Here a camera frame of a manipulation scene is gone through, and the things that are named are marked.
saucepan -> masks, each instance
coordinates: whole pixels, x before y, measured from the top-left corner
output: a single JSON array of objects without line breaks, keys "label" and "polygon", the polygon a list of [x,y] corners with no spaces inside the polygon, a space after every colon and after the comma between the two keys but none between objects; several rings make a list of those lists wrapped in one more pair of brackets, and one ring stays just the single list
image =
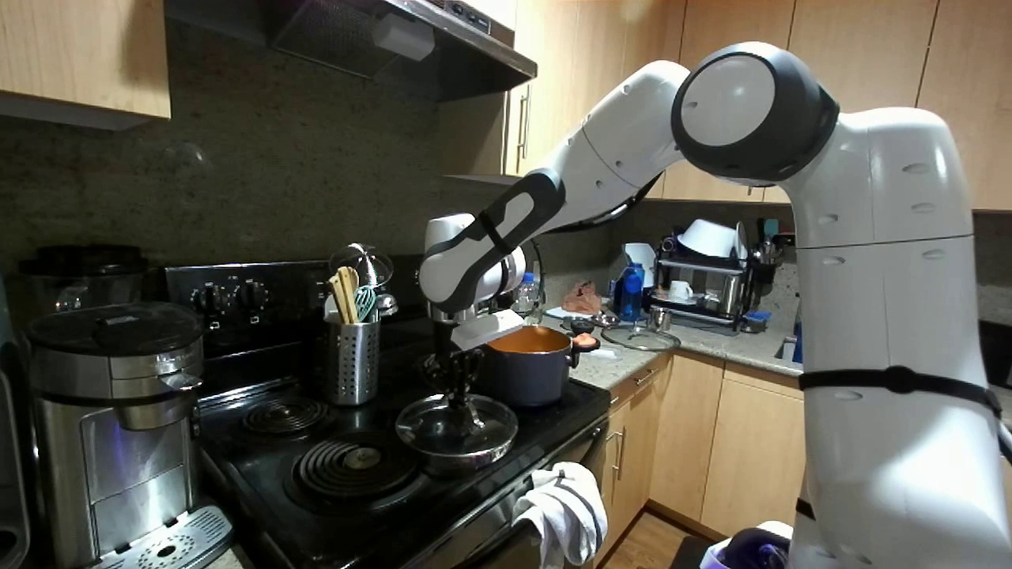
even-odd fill
[{"label": "saucepan", "polygon": [[589,349],[596,346],[576,346],[566,332],[524,327],[485,346],[475,391],[512,409],[550,404],[563,396],[570,367],[579,363],[579,350]]}]

robotic arm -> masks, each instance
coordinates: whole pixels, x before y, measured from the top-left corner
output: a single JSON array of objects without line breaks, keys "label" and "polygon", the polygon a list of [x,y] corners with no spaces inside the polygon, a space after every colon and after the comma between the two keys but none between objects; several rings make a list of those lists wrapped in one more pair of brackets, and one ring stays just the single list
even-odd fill
[{"label": "robotic arm", "polygon": [[446,320],[455,320],[515,281],[510,270],[496,272],[515,246],[636,200],[679,159],[670,135],[670,100],[685,75],[682,68],[665,60],[643,68],[589,114],[586,126],[544,169],[520,177],[480,214],[433,218],[418,272],[424,298]]},{"label": "robotic arm", "polygon": [[842,114],[772,43],[691,73],[649,65],[548,169],[455,232],[419,290],[455,324],[518,244],[626,207],[674,163],[780,184],[803,294],[806,491],[790,567],[1012,567],[999,420],[976,343],[973,226],[947,126],[917,108]]}]

blue bottle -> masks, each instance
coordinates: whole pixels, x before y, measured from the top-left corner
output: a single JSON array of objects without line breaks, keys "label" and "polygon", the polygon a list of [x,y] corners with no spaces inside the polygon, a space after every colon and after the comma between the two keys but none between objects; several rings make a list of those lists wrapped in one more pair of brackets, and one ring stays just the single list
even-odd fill
[{"label": "blue bottle", "polygon": [[637,324],[643,313],[643,281],[644,270],[637,262],[626,267],[619,285],[617,285],[617,315],[622,327]]}]

oven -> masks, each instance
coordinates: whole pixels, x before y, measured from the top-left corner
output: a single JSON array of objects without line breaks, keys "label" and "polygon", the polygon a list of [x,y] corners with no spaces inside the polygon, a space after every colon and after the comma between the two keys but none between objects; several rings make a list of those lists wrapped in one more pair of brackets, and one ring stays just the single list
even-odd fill
[{"label": "oven", "polygon": [[381,320],[370,404],[320,396],[325,262],[171,267],[167,294],[205,315],[205,387],[194,432],[199,491],[235,523],[253,567],[485,567],[536,559],[518,532],[532,471],[553,463],[602,469],[608,391],[566,382],[536,411],[515,409],[512,448],[467,474],[433,477],[394,435],[394,413],[441,391],[418,261],[394,261],[400,313]]}]

kitchen cabinet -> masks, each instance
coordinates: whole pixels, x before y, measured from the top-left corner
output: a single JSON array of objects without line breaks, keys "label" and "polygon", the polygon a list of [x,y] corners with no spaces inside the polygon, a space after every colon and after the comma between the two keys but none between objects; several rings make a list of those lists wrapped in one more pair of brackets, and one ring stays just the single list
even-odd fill
[{"label": "kitchen cabinet", "polygon": [[939,0],[917,108],[952,126],[980,213],[1012,213],[1012,4]]},{"label": "kitchen cabinet", "polygon": [[703,518],[722,376],[722,363],[675,355],[662,396],[650,499],[694,523]]},{"label": "kitchen cabinet", "polygon": [[937,0],[796,0],[790,51],[843,110],[917,100]]},{"label": "kitchen cabinet", "polygon": [[[932,20],[937,0],[688,0],[679,60],[694,68],[713,48],[760,37],[806,60],[843,110],[913,106]],[[788,194],[670,169],[655,200],[788,203]]]},{"label": "kitchen cabinet", "polygon": [[[769,41],[788,48],[794,0],[685,0],[679,20],[666,20],[666,43],[679,48],[665,56],[675,56],[682,68],[694,68],[718,48],[738,41]],[[780,191],[745,191],[729,180],[703,174],[688,163],[670,169],[649,200],[682,200],[682,203],[761,203],[766,194]]]},{"label": "kitchen cabinet", "polygon": [[438,108],[446,174],[496,177],[544,166],[617,81],[662,55],[670,13],[666,4],[512,4],[496,13],[515,13],[515,51],[536,65],[536,80]]},{"label": "kitchen cabinet", "polygon": [[666,390],[666,359],[609,390],[608,448],[602,499],[608,508],[608,541],[602,557],[626,536],[650,491],[658,404]]},{"label": "kitchen cabinet", "polygon": [[794,518],[803,398],[783,376],[679,355],[662,398],[650,502],[707,532]]},{"label": "kitchen cabinet", "polygon": [[803,480],[803,398],[769,372],[723,370],[703,525],[732,536],[794,523]]},{"label": "kitchen cabinet", "polygon": [[160,0],[2,0],[0,114],[123,130],[167,117]]}]

